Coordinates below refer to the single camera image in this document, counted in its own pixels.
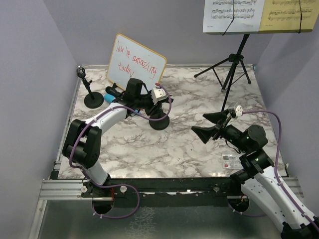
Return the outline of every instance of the black cable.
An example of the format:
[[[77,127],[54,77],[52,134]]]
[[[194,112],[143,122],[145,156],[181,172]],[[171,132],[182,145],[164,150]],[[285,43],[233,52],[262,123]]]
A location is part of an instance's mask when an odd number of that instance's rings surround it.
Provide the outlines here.
[[[233,147],[230,147],[230,148],[234,149],[237,153],[241,153],[240,149],[237,150],[236,148],[233,148]]]
[[[299,8],[300,8],[300,26],[299,26],[299,32],[298,32],[298,34],[301,33],[301,22],[302,22],[302,20],[303,20],[303,11],[302,11],[302,9],[301,9],[301,0],[299,0]]]
[[[228,25],[227,29],[225,30],[225,32],[223,34],[221,34],[222,36],[225,35],[225,33],[227,32],[228,28],[230,27],[230,25],[233,23],[234,19],[235,19],[235,0],[233,0],[233,19],[231,20],[230,24]]]

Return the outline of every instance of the sheet music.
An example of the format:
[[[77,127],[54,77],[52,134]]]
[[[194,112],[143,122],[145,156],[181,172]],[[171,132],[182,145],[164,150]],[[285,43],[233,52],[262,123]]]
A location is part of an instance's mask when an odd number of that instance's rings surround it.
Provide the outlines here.
[[[203,32],[257,32],[265,0],[205,0]]]
[[[301,29],[312,29],[319,12],[319,0],[301,0]],[[300,27],[299,0],[265,0],[261,31],[296,30]]]

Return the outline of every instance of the whiteboard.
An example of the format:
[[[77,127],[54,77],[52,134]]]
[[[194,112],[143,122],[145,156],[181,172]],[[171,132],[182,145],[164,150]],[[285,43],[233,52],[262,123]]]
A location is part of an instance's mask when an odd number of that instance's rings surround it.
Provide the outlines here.
[[[147,47],[117,34],[110,59],[107,79],[125,90],[130,78],[142,80],[148,90],[160,82],[167,60]]]

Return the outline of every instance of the black stand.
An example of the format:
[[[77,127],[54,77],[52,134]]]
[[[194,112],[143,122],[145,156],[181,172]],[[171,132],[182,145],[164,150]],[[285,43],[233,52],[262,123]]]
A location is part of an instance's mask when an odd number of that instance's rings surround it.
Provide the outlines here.
[[[207,71],[209,71],[211,69],[214,71],[214,73],[215,73],[215,75],[217,77],[217,80],[218,80],[220,86],[222,87],[221,91],[222,92],[226,92],[224,103],[223,103],[223,107],[221,108],[221,111],[223,111],[225,109],[227,98],[228,98],[229,91],[230,91],[230,87],[233,84],[233,79],[234,79],[236,67],[239,64],[239,62],[241,64],[241,66],[243,67],[244,74],[242,74],[236,81],[238,81],[243,75],[246,75],[247,80],[248,80],[248,84],[251,84],[251,81],[250,81],[249,76],[248,76],[247,71],[246,71],[246,67],[245,67],[244,62],[243,62],[244,56],[241,55],[241,52],[244,49],[244,46],[246,44],[246,41],[247,41],[248,37],[249,37],[249,34],[244,34],[244,38],[241,41],[239,49],[238,49],[236,54],[230,54],[227,59],[225,59],[225,60],[223,60],[223,61],[221,61],[221,62],[219,62],[219,63],[217,63],[217,64],[215,64],[215,65],[213,65],[213,66],[211,66],[209,68],[207,68],[206,70],[203,70],[202,72],[199,72],[196,75],[194,75],[194,77],[196,78],[197,76],[199,76],[199,75],[201,75],[201,74],[203,74],[203,73],[205,73],[205,72],[207,72]],[[226,61],[232,62],[232,65],[230,67],[230,70],[228,72],[228,75],[226,77],[226,80],[225,80],[224,84],[222,84],[214,68],[219,66],[219,65],[221,65],[221,64],[223,64],[223,63],[225,63]]]
[[[103,104],[104,101],[104,97],[101,93],[99,92],[92,92],[90,89],[90,84],[92,83],[92,81],[87,81],[85,79],[85,69],[83,67],[78,67],[76,69],[76,73],[78,74],[78,77],[81,78],[85,88],[87,89],[87,91],[89,92],[89,94],[84,98],[84,104],[87,108],[90,109],[95,109],[97,107],[100,107]]]

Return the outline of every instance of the floor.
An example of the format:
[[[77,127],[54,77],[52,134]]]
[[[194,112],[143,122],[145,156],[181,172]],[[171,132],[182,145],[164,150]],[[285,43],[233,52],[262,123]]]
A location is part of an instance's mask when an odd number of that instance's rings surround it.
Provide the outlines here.
[[[203,144],[191,126],[212,126],[205,120],[204,113],[218,112],[225,94],[213,71],[197,78],[193,75],[204,68],[166,68],[161,84],[174,98],[169,115],[170,125],[163,131],[153,130],[148,121],[140,117],[128,118],[108,130],[102,136],[100,162],[113,178],[164,178],[164,177],[222,177],[229,176],[236,170],[223,167],[222,154],[238,156],[224,140],[209,141]],[[245,111],[265,109],[263,99],[252,68],[248,68],[252,81],[249,85],[245,76],[231,88],[228,103],[239,102]],[[229,67],[216,68],[219,78],[224,81]],[[111,83],[106,79],[106,69],[86,69],[87,80],[92,80],[92,91],[105,94],[105,88]],[[235,79],[243,74],[238,68]],[[97,109],[91,110],[84,105],[87,91],[81,84],[73,119],[85,120],[108,106],[104,102]],[[244,131],[252,124],[264,127],[268,144],[265,152],[275,159],[277,142],[270,120],[266,114],[244,115],[234,126]],[[69,167],[68,160],[61,157],[59,179],[83,178],[78,169]],[[280,157],[279,173],[286,175]]]

